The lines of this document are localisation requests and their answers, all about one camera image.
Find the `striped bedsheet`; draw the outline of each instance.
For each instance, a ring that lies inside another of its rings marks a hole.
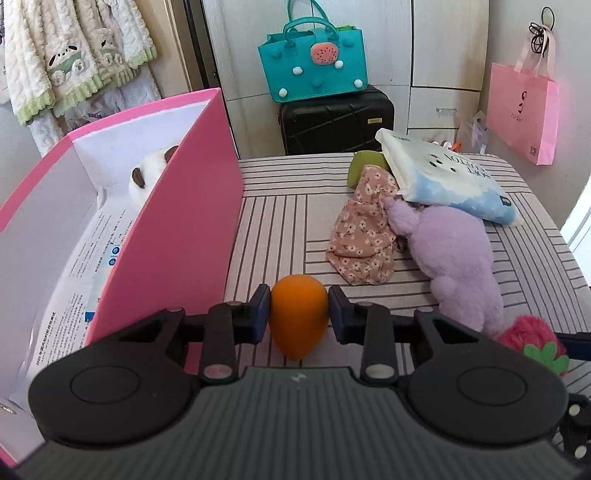
[[[489,155],[470,157],[501,184],[525,220],[512,228],[486,223],[506,320],[531,313],[547,319],[557,332],[589,331],[591,292],[548,213],[507,162]],[[246,300],[259,283],[272,286],[286,275],[305,273],[326,286],[341,286],[352,301],[381,303],[397,314],[412,315],[418,307],[437,304],[429,279],[408,252],[397,254],[395,274],[380,286],[349,286],[326,261],[331,229],[351,194],[346,187],[351,159],[352,154],[324,154],[240,162],[245,191],[226,300]],[[398,364],[410,373],[408,345],[399,347]],[[241,368],[349,365],[357,370],[361,361],[360,346],[339,345],[330,331],[298,364],[284,358],[268,330],[262,343],[240,345],[237,351]],[[572,364],[565,379],[569,388],[591,395],[591,363]]]

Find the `green leaf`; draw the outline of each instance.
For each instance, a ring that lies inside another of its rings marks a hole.
[[[548,342],[542,347],[541,351],[541,362],[551,368],[552,364],[554,363],[554,359],[556,358],[556,352],[558,351],[558,346],[556,342]]]
[[[523,354],[532,360],[541,362],[540,351],[535,345],[532,345],[531,343],[528,343],[525,347],[523,347]]]
[[[554,360],[553,364],[552,364],[552,371],[555,374],[561,374],[562,372],[566,372],[569,368],[569,357],[566,355],[563,355],[561,357],[558,357],[556,360]]]

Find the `floral cloth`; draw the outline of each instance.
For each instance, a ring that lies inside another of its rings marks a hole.
[[[393,252],[400,251],[382,202],[398,192],[386,170],[367,165],[355,194],[343,207],[330,236],[326,258],[351,285],[378,285],[393,273]]]

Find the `gray ribbed surface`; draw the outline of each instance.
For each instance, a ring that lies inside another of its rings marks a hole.
[[[182,422],[147,442],[116,451],[50,443],[18,473],[26,480],[568,480],[577,471],[548,443],[503,452],[442,440],[414,422],[394,392],[363,387],[344,368],[249,368],[239,382],[203,391]]]

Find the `black suitcase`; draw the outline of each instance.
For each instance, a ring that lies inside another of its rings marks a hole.
[[[363,92],[282,103],[279,125],[286,155],[381,150],[380,128],[394,128],[394,105],[368,85]]]

